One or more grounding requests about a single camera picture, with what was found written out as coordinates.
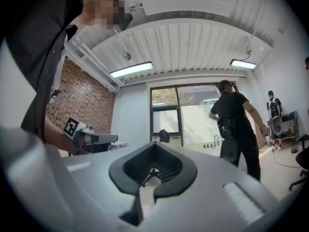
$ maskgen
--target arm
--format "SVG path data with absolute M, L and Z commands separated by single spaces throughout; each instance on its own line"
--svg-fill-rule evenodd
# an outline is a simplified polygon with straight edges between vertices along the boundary
M 242 106 L 251 115 L 251 117 L 257 123 L 259 128 L 262 131 L 264 131 L 265 130 L 265 125 L 263 124 L 262 118 L 259 115 L 258 111 L 249 103 L 249 101 L 246 101 Z
M 209 112 L 208 117 L 215 120 L 215 121 L 219 120 L 219 117 L 217 115 L 213 114 L 212 112 Z
M 74 150 L 73 141 L 65 136 L 62 131 L 56 127 L 48 117 L 45 116 L 45 140 L 47 144 L 54 145 L 58 149 L 68 151 L 72 155 L 76 155 Z

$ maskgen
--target backpack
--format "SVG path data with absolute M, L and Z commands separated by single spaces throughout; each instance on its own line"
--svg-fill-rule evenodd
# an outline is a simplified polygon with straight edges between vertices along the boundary
M 276 98 L 273 98 L 272 101 L 269 100 L 269 114 L 271 118 L 280 116 L 280 107 L 276 102 Z

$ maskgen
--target speaker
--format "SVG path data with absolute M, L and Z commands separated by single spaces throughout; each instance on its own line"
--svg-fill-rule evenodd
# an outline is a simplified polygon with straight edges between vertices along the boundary
M 271 126 L 273 128 L 273 132 L 276 135 L 281 135 L 283 133 L 283 121 L 280 116 L 276 116 L 271 120 Z

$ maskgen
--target man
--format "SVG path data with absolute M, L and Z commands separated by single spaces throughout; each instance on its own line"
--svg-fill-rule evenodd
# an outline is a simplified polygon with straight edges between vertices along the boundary
M 268 115 L 269 118 L 272 119 L 272 112 L 271 112 L 271 104 L 275 103 L 275 106 L 277 107 L 277 104 L 279 106 L 279 115 L 282 116 L 283 115 L 283 108 L 282 108 L 282 104 L 281 101 L 278 98 L 274 98 L 274 92 L 273 91 L 269 91 L 268 92 L 268 97 L 269 97 L 269 101 L 267 102 L 266 106 L 267 106 L 267 110 L 268 110 Z M 282 134 L 280 135 L 276 135 L 274 132 L 274 129 L 272 128 L 272 126 L 270 126 L 270 130 L 271 130 L 271 142 L 272 142 L 272 150 L 276 149 L 276 139 L 279 139 L 279 148 L 278 150 L 283 150 L 283 146 L 282 146 Z
M 238 92 L 233 92 L 229 81 L 221 81 L 219 91 L 221 97 L 213 105 L 209 118 L 216 121 L 225 116 L 233 118 L 235 122 L 235 139 L 239 149 L 237 162 L 242 152 L 247 163 L 248 174 L 260 181 L 261 169 L 257 141 L 251 124 L 246 117 L 245 110 L 252 116 L 262 132 L 268 132 L 268 128 L 263 124 L 259 113 L 246 97 Z
M 119 0 L 14 0 L 12 6 L 15 11 L 7 18 L 5 38 L 18 67 L 36 90 L 21 127 L 75 154 L 72 141 L 45 116 L 64 41 L 76 33 L 77 23 L 120 24 L 124 8 L 119 7 Z

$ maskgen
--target black cap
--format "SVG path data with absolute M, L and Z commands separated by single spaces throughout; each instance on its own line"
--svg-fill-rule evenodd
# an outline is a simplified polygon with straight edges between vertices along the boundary
M 225 90 L 226 85 L 231 85 L 230 81 L 223 80 L 219 83 L 219 92 L 222 93 Z

